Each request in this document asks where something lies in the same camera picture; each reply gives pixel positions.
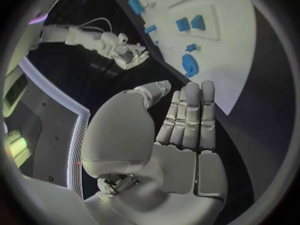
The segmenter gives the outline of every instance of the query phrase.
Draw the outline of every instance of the blue object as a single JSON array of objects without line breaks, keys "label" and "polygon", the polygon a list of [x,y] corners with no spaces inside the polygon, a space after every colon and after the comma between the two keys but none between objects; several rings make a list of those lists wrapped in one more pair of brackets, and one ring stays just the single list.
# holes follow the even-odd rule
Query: blue object
[{"label": "blue object", "polygon": [[129,0],[128,4],[136,15],[141,15],[145,11],[139,0]]},{"label": "blue object", "polygon": [[190,24],[186,17],[179,19],[176,21],[177,27],[180,32],[188,31],[190,30]]},{"label": "blue object", "polygon": [[185,48],[185,50],[187,52],[192,52],[192,51],[195,51],[197,49],[198,49],[198,47],[197,47],[197,45],[195,43],[187,45],[186,48]]},{"label": "blue object", "polygon": [[150,27],[145,28],[144,33],[148,34],[148,33],[155,31],[156,29],[157,29],[157,27],[155,25],[152,25]]},{"label": "blue object", "polygon": [[193,29],[205,30],[204,20],[201,15],[195,16],[190,24]]},{"label": "blue object", "polygon": [[199,73],[198,63],[191,54],[185,54],[182,56],[182,66],[186,71],[186,78],[191,78]]}]

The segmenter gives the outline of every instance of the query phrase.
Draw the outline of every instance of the white panel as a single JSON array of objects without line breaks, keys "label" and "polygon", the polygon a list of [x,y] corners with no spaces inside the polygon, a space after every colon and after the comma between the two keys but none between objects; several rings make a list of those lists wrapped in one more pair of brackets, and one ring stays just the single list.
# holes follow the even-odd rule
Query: white panel
[{"label": "white panel", "polygon": [[[185,74],[182,56],[187,45],[200,49],[191,52],[199,74],[191,80],[215,83],[215,101],[228,115],[246,83],[255,51],[256,18],[250,0],[140,0],[145,7],[141,17],[145,28],[156,25],[149,36],[157,41],[165,61]],[[201,15],[205,30],[191,28],[180,32],[176,20],[189,22]]]}]

